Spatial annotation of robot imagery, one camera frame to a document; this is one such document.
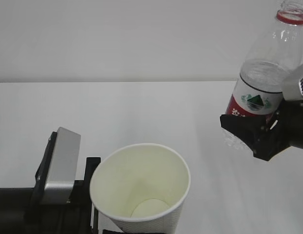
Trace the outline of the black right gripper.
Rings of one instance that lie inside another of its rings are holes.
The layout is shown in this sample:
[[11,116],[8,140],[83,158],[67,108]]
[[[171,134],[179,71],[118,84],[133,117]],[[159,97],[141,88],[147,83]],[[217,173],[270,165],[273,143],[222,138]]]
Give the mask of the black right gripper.
[[283,100],[263,128],[263,116],[223,114],[221,127],[241,140],[253,157],[269,161],[289,147],[303,149],[303,100]]

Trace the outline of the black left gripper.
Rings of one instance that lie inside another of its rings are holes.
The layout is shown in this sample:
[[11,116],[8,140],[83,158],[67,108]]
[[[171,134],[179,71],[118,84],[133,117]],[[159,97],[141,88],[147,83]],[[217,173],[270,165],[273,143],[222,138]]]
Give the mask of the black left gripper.
[[[26,210],[28,234],[98,234],[98,212],[92,215],[89,194],[91,177],[101,163],[100,157],[87,157],[84,180],[76,180],[69,200],[63,204],[44,203],[43,191],[34,188]],[[104,229],[102,234],[124,234]]]

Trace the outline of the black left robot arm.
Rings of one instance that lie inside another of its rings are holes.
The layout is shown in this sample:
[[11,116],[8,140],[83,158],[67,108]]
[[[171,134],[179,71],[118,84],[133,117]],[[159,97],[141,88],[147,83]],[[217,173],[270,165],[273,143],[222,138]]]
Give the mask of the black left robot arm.
[[99,157],[86,160],[83,180],[76,180],[65,204],[30,206],[32,188],[0,188],[0,234],[112,234],[99,229],[99,212],[92,208],[90,178]]

